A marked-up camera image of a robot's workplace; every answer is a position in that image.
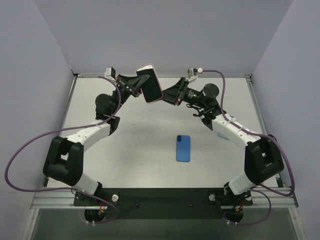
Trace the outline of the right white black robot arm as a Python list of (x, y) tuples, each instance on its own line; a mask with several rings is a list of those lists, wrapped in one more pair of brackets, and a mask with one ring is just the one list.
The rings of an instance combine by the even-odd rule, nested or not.
[(196, 117), (210, 130), (216, 131), (240, 149), (244, 150), (243, 172), (224, 185), (226, 196), (238, 196), (256, 187), (284, 169), (281, 152), (274, 143), (275, 138), (259, 134), (243, 127), (224, 111), (218, 103), (219, 88), (206, 84), (201, 91), (188, 87), (182, 77), (175, 85), (163, 91), (163, 101), (179, 106), (182, 102), (197, 111)]

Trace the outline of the aluminium frame rail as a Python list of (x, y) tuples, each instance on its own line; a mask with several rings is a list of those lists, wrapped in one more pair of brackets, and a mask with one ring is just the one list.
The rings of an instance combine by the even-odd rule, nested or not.
[[(259, 101), (258, 101), (258, 97), (257, 97), (257, 94), (254, 90), (254, 87), (253, 87), (253, 82), (252, 82), (252, 79), (251, 79), (251, 75), (248, 75), (248, 78), (246, 78), (246, 83), (247, 83), (247, 86), (248, 86), (248, 89), (249, 89), (249, 92), (250, 92), (250, 96), (252, 98), (252, 101), (253, 101), (253, 105), (254, 105), (254, 109), (257, 113), (257, 117), (258, 117), (258, 122), (259, 122), (259, 126), (261, 128), (261, 131), (263, 134), (270, 134), (270, 135), (273, 135), (275, 136), (275, 133), (270, 130), (269, 127), (267, 127), (266, 125), (266, 118), (265, 118), (265, 115), (262, 111), (262, 108), (259, 104)], [(280, 179), (281, 180), (281, 184), (279, 183), (279, 187), (283, 186), (283, 187), (291, 187), (292, 186), (292, 183), (291, 183), (291, 179), (290, 179), (290, 175), (288, 173), (288, 168), (287, 168), (287, 165), (286, 165), (286, 162), (284, 160), (284, 158), (282, 157), (282, 160), (283, 160), (283, 163), (284, 163), (284, 170), (279, 173), (279, 177), (276, 177), (276, 179)]]
[[(34, 194), (31, 208), (32, 209), (94, 209), (97, 210), (98, 206), (75, 206), (74, 195), (71, 191), (57, 190), (48, 192), (37, 192)], [(282, 196), (271, 192), (263, 187), (258, 187), (255, 192), (251, 194), (253, 205), (245, 206), (246, 209), (258, 208), (267, 209), (269, 202), (271, 207), (275, 208), (297, 208), (299, 206), (296, 197)]]
[[(71, 87), (70, 87), (70, 91), (69, 91), (69, 94), (68, 94), (67, 102), (66, 102), (66, 107), (65, 107), (65, 110), (63, 112), (63, 118), (62, 118), (62, 121), (61, 121), (61, 124), (60, 124), (60, 129), (63, 129), (64, 126), (65, 126), (65, 122), (66, 122), (66, 119), (67, 119), (67, 115), (68, 115), (68, 111), (69, 111), (69, 108), (70, 108), (71, 100), (72, 100), (73, 93), (74, 93), (74, 90), (75, 90), (75, 87), (76, 87), (76, 84), (77, 84), (77, 79), (78, 79), (78, 75), (74, 74), (73, 75), (72, 84), (71, 84)], [(42, 182), (42, 187), (47, 187), (48, 183), (49, 183), (49, 180), (50, 180), (50, 178), (47, 175), (44, 175), (43, 182)]]
[[(104, 77), (104, 73), (76, 73), (78, 78), (97, 78)], [(245, 78), (250, 79), (252, 74), (240, 74), (240, 73), (224, 73), (225, 78)], [(180, 78), (180, 77), (188, 77), (187, 73), (177, 73), (177, 74), (160, 74), (157, 73), (159, 78)], [(220, 78), (221, 75), (217, 72), (205, 72), (198, 75), (200, 78)]]

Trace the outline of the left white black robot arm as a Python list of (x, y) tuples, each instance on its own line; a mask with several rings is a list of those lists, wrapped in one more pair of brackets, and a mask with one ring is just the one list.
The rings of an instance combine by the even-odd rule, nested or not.
[(85, 193), (92, 206), (101, 203), (101, 184), (84, 173), (84, 153), (118, 128), (116, 113), (130, 96), (138, 97), (149, 80), (148, 74), (128, 77), (118, 75), (108, 80), (115, 86), (111, 95), (101, 93), (95, 99), (95, 120), (87, 127), (66, 137), (54, 137), (43, 166), (43, 174)]

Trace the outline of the light blue phone case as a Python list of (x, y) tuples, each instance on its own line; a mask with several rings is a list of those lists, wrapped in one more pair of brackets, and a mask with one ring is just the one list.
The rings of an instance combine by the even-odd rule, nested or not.
[[(230, 115), (230, 119), (233, 120), (233, 119), (235, 119), (235, 117), (233, 115)], [(217, 136), (222, 138), (222, 139), (229, 140), (228, 137), (226, 137), (225, 135), (221, 134), (220, 132), (217, 132)]]

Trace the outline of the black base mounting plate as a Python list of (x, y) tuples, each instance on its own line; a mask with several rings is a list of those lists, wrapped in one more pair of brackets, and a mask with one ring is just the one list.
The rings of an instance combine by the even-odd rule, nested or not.
[(231, 210), (239, 219), (242, 210), (252, 206), (249, 191), (236, 196), (223, 188), (102, 188), (94, 198), (77, 193), (73, 204), (85, 207), (88, 221), (100, 221), (119, 215), (123, 220), (211, 220)]

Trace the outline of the aluminium left frame rail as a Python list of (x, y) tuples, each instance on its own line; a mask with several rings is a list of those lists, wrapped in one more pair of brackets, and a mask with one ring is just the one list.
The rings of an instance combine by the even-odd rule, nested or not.
[[(69, 94), (68, 94), (67, 102), (66, 102), (66, 107), (65, 107), (65, 110), (63, 112), (63, 118), (62, 118), (62, 121), (61, 121), (61, 124), (60, 124), (60, 129), (63, 129), (64, 126), (65, 126), (65, 122), (66, 122), (66, 119), (67, 119), (67, 115), (68, 115), (68, 111), (69, 111), (69, 108), (70, 108), (71, 100), (72, 100), (73, 93), (74, 93), (74, 90), (75, 90), (75, 87), (76, 87), (76, 84), (77, 84), (77, 79), (78, 79), (78, 75), (74, 74), (73, 75), (72, 84), (71, 84), (71, 87), (70, 87), (70, 91), (69, 91)], [(47, 175), (44, 175), (43, 182), (42, 182), (42, 187), (47, 187), (48, 183), (49, 183), (49, 180), (50, 180), (50, 178)]]

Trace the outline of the aluminium right frame rail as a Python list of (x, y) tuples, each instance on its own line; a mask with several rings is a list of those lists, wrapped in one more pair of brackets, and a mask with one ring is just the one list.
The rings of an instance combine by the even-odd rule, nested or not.
[[(247, 83), (247, 86), (248, 86), (248, 89), (249, 89), (249, 92), (250, 92), (250, 96), (252, 98), (252, 101), (253, 101), (253, 105), (254, 105), (254, 109), (257, 113), (257, 117), (258, 117), (258, 122), (259, 122), (259, 126), (261, 128), (261, 131), (263, 134), (270, 134), (270, 135), (273, 135), (275, 136), (275, 133), (270, 130), (269, 127), (267, 127), (266, 125), (266, 118), (265, 118), (265, 115), (262, 111), (262, 108), (259, 104), (259, 101), (258, 101), (258, 97), (257, 97), (257, 94), (254, 90), (254, 87), (253, 87), (253, 82), (252, 82), (252, 79), (251, 79), (251, 75), (248, 75), (248, 78), (246, 78), (246, 83)], [(292, 183), (291, 183), (291, 179), (290, 179), (290, 175), (288, 173), (288, 168), (287, 168), (287, 165), (286, 165), (286, 162), (284, 160), (284, 158), (282, 157), (282, 160), (283, 160), (283, 163), (284, 163), (284, 170), (279, 173), (279, 177), (276, 177), (276, 179), (280, 179), (281, 180), (281, 184), (279, 183), (279, 187), (283, 186), (283, 187), (291, 187), (292, 186)]]

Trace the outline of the aluminium front frame rail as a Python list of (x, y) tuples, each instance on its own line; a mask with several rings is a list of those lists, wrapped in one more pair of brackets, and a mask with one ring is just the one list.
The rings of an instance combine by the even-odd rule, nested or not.
[[(48, 192), (37, 192), (34, 194), (31, 208), (32, 209), (94, 209), (97, 210), (98, 206), (75, 206), (74, 195), (71, 191), (57, 190)], [(246, 209), (258, 208), (267, 209), (269, 202), (271, 207), (275, 208), (297, 208), (299, 206), (296, 197), (282, 196), (271, 192), (263, 187), (258, 187), (255, 192), (251, 194), (253, 205), (245, 206)]]

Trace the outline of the aluminium back frame rail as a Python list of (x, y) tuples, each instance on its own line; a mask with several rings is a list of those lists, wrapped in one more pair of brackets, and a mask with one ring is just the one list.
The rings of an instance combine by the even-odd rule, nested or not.
[[(104, 73), (76, 73), (78, 78), (97, 78), (104, 77)], [(240, 73), (224, 73), (225, 78), (245, 78), (250, 79), (252, 74), (240, 74)], [(180, 77), (188, 77), (187, 73), (177, 73), (177, 74), (160, 74), (157, 73), (159, 78), (180, 78)], [(217, 72), (205, 72), (198, 75), (200, 78), (220, 78), (221, 75)]]

